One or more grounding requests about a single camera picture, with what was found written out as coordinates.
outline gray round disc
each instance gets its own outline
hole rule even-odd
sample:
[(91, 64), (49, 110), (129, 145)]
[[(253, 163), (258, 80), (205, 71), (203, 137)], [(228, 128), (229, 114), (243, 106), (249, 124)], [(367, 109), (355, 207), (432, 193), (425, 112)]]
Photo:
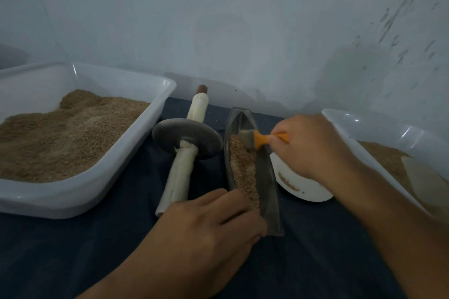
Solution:
[(223, 150), (223, 139), (210, 126), (188, 120), (172, 118), (157, 123), (151, 133), (156, 144), (167, 153), (176, 154), (181, 140), (198, 147), (197, 159), (205, 160), (217, 155)]

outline pastry brush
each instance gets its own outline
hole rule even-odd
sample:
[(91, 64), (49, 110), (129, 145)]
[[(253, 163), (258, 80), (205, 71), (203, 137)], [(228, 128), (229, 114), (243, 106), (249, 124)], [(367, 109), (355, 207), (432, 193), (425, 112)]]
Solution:
[[(240, 130), (238, 136), (246, 149), (259, 150), (261, 146), (268, 144), (268, 137), (270, 135), (262, 135), (258, 130)], [(286, 132), (275, 134), (275, 136), (289, 143), (288, 134)]]

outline blue tablecloth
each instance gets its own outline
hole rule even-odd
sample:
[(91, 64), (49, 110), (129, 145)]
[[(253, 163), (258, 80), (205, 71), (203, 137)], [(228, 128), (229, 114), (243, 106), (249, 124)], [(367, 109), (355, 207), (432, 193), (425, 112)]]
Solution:
[[(162, 119), (186, 117), (169, 98)], [(205, 123), (224, 134), (229, 109)], [(280, 120), (255, 114), (262, 132)], [(142, 241), (173, 157), (151, 135), (103, 201), (71, 219), (0, 214), (0, 298), (73, 298), (115, 269)], [(223, 154), (195, 162), (190, 198), (226, 187)], [(405, 298), (361, 224), (335, 199), (309, 203), (280, 191), (283, 238), (261, 239), (218, 298)]]

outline brown stick tip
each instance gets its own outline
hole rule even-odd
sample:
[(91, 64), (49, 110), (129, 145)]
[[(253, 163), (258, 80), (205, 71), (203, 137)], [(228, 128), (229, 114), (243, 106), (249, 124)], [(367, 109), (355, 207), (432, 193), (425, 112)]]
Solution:
[(197, 94), (198, 93), (207, 93), (207, 86), (205, 86), (204, 84), (201, 84), (197, 89)]

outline white bowl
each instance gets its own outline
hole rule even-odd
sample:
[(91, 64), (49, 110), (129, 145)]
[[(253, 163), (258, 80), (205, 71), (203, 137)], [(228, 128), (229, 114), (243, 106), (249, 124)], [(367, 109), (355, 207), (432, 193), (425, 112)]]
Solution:
[(176, 83), (165, 77), (78, 63), (1, 70), (0, 123), (20, 113), (55, 110), (62, 97), (75, 89), (151, 104), (106, 154), (81, 174), (39, 184), (0, 179), (0, 211), (63, 219), (95, 206), (148, 135), (175, 87)]
[(290, 194), (311, 202), (324, 202), (334, 196), (318, 182), (296, 174), (275, 153), (270, 158), (276, 181)]

